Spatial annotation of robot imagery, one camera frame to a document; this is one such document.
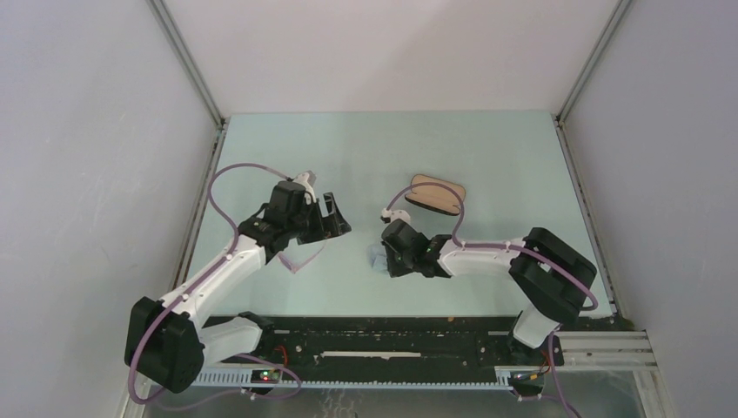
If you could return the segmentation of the black glasses case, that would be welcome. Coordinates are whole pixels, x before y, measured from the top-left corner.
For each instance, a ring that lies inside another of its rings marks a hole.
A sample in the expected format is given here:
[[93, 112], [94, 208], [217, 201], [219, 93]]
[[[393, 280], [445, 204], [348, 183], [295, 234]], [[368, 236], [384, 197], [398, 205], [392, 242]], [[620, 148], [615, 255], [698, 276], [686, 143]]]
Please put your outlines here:
[[415, 206], [447, 216], [460, 215], [460, 201], [466, 198], [466, 188], [453, 182], [416, 174], [405, 200]]

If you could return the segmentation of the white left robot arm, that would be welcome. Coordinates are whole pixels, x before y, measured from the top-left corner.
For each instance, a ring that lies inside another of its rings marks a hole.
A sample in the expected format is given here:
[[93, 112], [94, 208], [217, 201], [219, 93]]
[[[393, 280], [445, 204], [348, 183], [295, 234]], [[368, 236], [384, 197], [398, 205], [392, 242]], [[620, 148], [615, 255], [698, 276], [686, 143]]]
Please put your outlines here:
[[291, 242], [311, 244], [351, 230], [332, 193], [317, 198], [306, 180], [279, 181], [269, 200], [236, 226], [227, 246], [195, 277], [156, 300], [143, 297], [133, 305], [124, 350], [132, 400], [147, 403], [136, 392], [139, 375], [181, 393], [214, 362], [238, 354], [258, 363], [271, 359], [275, 340], [255, 320], [238, 315], [215, 326], [207, 320]]

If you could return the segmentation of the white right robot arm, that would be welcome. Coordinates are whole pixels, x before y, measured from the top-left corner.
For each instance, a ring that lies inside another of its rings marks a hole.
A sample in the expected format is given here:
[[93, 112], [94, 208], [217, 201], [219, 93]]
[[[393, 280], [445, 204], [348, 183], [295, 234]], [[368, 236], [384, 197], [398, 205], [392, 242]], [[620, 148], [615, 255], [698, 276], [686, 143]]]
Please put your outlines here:
[[387, 271], [393, 278], [484, 275], [511, 280], [529, 301], [506, 341], [509, 358], [527, 364], [551, 333], [599, 306], [591, 291], [595, 265], [543, 227], [521, 239], [463, 242], [450, 234], [428, 238], [396, 219], [381, 233]]

